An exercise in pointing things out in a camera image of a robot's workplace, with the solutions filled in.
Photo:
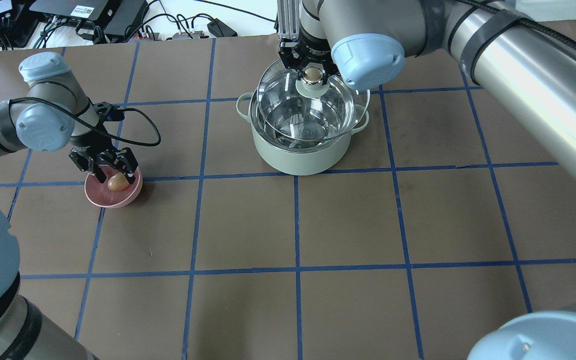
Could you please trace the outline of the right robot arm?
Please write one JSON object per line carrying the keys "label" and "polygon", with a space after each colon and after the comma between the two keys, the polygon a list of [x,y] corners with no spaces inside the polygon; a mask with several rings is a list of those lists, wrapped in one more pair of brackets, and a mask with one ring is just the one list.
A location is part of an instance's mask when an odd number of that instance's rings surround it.
{"label": "right robot arm", "polygon": [[370,172],[295,180],[304,360],[463,360],[516,316],[576,301],[576,51],[439,0],[307,0],[331,47],[439,43],[463,89],[375,97],[387,150]]}

